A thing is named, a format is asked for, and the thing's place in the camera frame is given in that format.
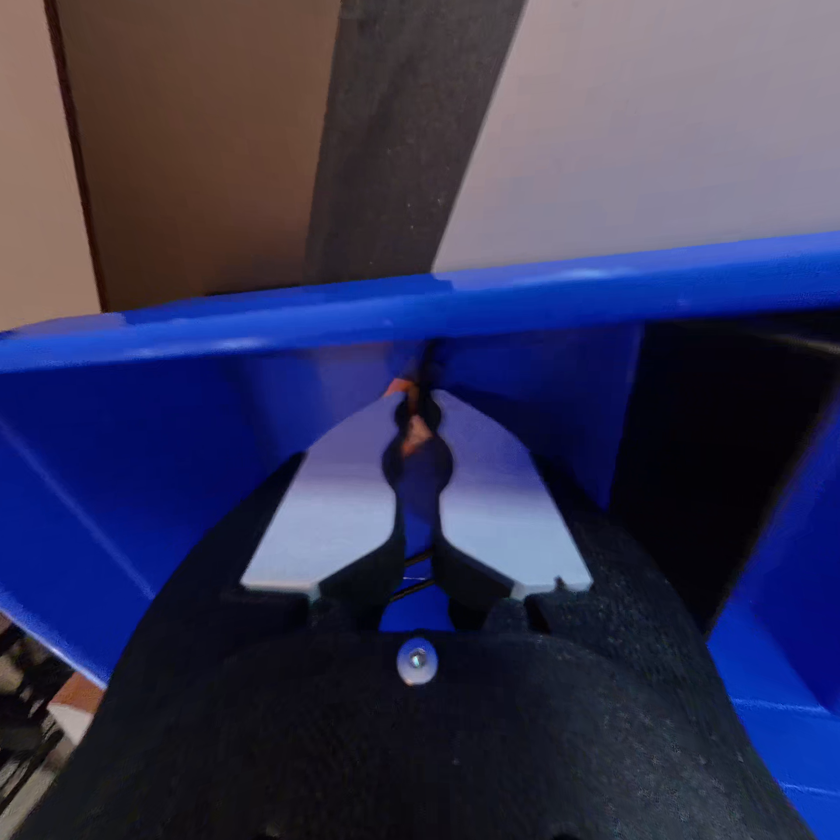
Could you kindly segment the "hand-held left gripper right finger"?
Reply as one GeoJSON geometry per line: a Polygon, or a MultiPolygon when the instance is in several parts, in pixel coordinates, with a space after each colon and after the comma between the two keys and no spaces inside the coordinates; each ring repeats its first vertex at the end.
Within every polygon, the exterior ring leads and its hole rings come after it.
{"type": "Polygon", "coordinates": [[[450,392],[430,392],[422,417],[420,506],[447,596],[487,614],[505,599],[588,592],[593,575],[522,441],[450,392]]]}

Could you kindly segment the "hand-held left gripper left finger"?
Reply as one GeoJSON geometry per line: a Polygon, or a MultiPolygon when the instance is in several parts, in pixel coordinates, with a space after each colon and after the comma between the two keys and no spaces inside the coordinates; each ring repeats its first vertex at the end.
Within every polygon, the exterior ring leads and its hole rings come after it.
{"type": "Polygon", "coordinates": [[[379,611],[403,578],[405,395],[380,397],[310,447],[240,584],[379,611]]]}

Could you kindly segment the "blue plastic bin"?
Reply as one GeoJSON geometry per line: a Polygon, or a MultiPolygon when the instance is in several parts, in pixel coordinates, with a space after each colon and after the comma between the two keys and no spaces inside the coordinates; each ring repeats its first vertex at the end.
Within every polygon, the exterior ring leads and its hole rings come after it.
{"type": "Polygon", "coordinates": [[[2,335],[2,611],[104,686],[20,838],[838,838],[838,231],[2,335]],[[588,592],[240,579],[395,377],[529,450],[588,592]]]}

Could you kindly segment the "dark grey post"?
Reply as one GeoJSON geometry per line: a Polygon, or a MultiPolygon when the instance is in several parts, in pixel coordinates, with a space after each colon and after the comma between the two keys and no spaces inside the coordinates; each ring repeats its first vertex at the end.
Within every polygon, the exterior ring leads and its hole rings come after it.
{"type": "Polygon", "coordinates": [[[431,271],[524,6],[341,3],[308,284],[431,271]]]}

